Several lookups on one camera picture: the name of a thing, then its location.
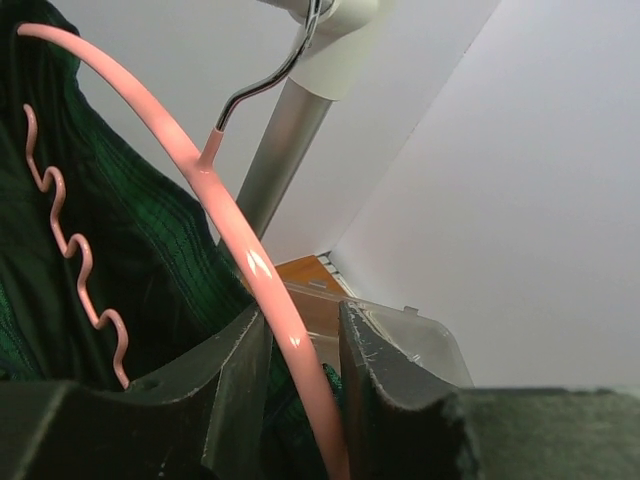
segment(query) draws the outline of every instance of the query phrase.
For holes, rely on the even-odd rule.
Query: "pink hanger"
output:
[[[52,42],[80,58],[129,104],[187,179],[227,244],[282,350],[331,479],[349,478],[340,412],[306,328],[264,248],[213,169],[223,132],[200,154],[165,108],[127,70],[90,43],[48,25],[25,23],[18,35]]]
[[[36,162],[33,159],[33,150],[38,137],[38,122],[36,121],[36,114],[30,105],[25,105],[24,111],[27,114],[28,125],[27,145],[25,151],[27,156],[27,165],[29,165],[31,175],[33,175],[36,185],[43,193],[47,192],[49,188],[51,188],[51,184],[55,184],[56,186],[51,214],[49,215],[49,224],[51,225],[53,236],[56,239],[60,252],[65,258],[73,257],[78,248],[82,252],[82,267],[80,268],[80,274],[78,275],[77,282],[78,296],[80,297],[80,302],[82,303],[84,311],[89,317],[91,325],[93,325],[97,330],[102,330],[109,322],[113,323],[115,326],[116,333],[118,335],[118,344],[113,356],[113,370],[115,371],[116,377],[118,377],[122,387],[127,388],[129,386],[129,377],[127,377],[124,367],[122,366],[122,359],[124,358],[124,354],[129,346],[127,327],[122,321],[122,317],[120,317],[118,312],[113,309],[105,310],[102,312],[100,317],[98,317],[98,314],[96,313],[96,309],[91,302],[91,298],[89,298],[89,293],[87,292],[87,280],[89,279],[89,275],[91,275],[91,270],[93,268],[91,247],[89,247],[89,242],[85,236],[80,233],[71,235],[69,242],[64,238],[64,234],[60,228],[60,212],[62,211],[62,206],[67,198],[67,189],[64,184],[64,178],[60,170],[56,167],[47,168],[44,171],[44,175],[40,177],[38,167],[36,167]]]

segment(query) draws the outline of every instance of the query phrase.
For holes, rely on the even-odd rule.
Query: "silver metal pole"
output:
[[[262,238],[333,102],[287,80],[237,203]],[[226,247],[220,245],[224,253]]]

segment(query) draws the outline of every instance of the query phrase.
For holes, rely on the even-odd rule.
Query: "gray surface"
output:
[[[606,390],[494,390],[461,392],[452,402],[464,411],[480,460],[477,478],[640,478],[636,397]]]

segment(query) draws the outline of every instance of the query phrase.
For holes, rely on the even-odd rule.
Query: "wavy hanger wire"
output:
[[[113,323],[115,326],[116,333],[118,335],[118,343],[116,346],[116,352],[113,356],[113,370],[116,373],[116,377],[118,377],[118,380],[122,384],[122,387],[126,389],[129,386],[129,377],[127,377],[127,374],[124,371],[122,359],[124,358],[124,354],[129,346],[127,328],[122,321],[122,317],[120,317],[118,312],[111,308],[102,312],[99,317],[96,313],[96,309],[91,302],[89,293],[87,292],[87,280],[89,279],[89,275],[91,275],[91,270],[93,268],[91,247],[89,246],[89,242],[85,236],[80,233],[74,233],[71,235],[69,242],[64,238],[62,228],[60,227],[60,212],[62,211],[64,201],[67,198],[67,189],[64,184],[64,177],[56,167],[48,167],[44,171],[44,175],[42,177],[38,173],[38,167],[36,167],[36,162],[33,159],[33,151],[38,137],[38,122],[33,108],[31,108],[30,105],[24,105],[24,111],[27,114],[28,125],[25,153],[27,157],[27,165],[29,165],[29,170],[31,170],[31,175],[33,175],[33,179],[41,192],[45,193],[49,191],[52,184],[55,185],[56,188],[53,205],[51,206],[51,213],[49,214],[49,224],[51,225],[53,236],[56,239],[60,252],[65,258],[73,257],[78,249],[80,249],[80,252],[82,253],[82,267],[80,268],[80,274],[78,275],[76,283],[78,296],[80,297],[80,302],[82,303],[84,311],[89,317],[91,325],[93,325],[96,330],[102,330],[109,324],[109,322]]]
[[[200,154],[160,102],[95,46],[48,25],[25,23],[18,28],[18,34],[55,43],[88,64],[122,96],[162,145],[251,286],[289,367],[329,477],[348,479],[349,461],[340,412],[315,348],[273,263],[213,169],[223,131],[215,128]]]

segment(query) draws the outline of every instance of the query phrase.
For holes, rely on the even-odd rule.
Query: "white wall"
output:
[[[131,70],[203,145],[226,98],[284,59],[296,25],[255,0],[53,0],[81,34]],[[334,106],[265,246],[275,261],[329,250],[382,178],[499,0],[400,0],[353,95]],[[102,116],[161,171],[169,159],[102,80],[80,83]],[[278,92],[231,120],[217,162],[235,195]]]
[[[479,385],[640,382],[640,3],[503,0],[333,254]]]

